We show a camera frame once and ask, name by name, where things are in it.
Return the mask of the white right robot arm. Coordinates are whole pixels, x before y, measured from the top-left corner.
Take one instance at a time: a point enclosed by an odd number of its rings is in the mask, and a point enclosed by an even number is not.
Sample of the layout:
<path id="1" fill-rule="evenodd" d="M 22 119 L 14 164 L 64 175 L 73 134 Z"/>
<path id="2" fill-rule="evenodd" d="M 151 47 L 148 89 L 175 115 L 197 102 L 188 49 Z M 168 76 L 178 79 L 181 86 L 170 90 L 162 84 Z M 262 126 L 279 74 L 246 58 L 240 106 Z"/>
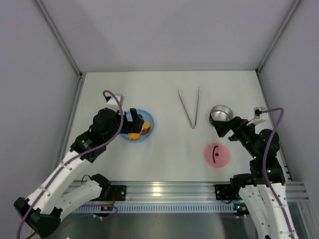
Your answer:
<path id="1" fill-rule="evenodd" d="M 253 157 L 250 173 L 237 174 L 228 185 L 215 186 L 216 198 L 224 203 L 241 199 L 249 213 L 258 236 L 262 239 L 296 239 L 298 237 L 286 197 L 286 180 L 277 159 L 280 149 L 278 134 L 271 129 L 255 132 L 255 125 L 235 117 L 228 121 L 209 119 L 219 137 L 229 131 L 230 141 L 238 141 Z"/>

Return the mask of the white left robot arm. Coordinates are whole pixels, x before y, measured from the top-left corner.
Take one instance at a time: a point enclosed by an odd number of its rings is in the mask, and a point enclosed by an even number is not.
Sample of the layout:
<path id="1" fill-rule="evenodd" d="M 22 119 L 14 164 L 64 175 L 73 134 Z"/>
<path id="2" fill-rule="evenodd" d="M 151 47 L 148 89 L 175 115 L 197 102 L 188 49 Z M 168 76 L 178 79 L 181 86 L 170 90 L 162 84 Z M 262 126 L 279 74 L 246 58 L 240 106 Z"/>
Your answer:
<path id="1" fill-rule="evenodd" d="M 95 174 L 74 191 L 65 190 L 75 178 L 106 150 L 118 134 L 140 133 L 144 119 L 134 108 L 128 120 L 123 110 L 104 108 L 93 117 L 89 129 L 79 135 L 64 159 L 33 193 L 19 197 L 14 207 L 22 218 L 42 239 L 50 236 L 63 219 L 91 200 L 105 200 L 111 191 L 111 181 Z"/>

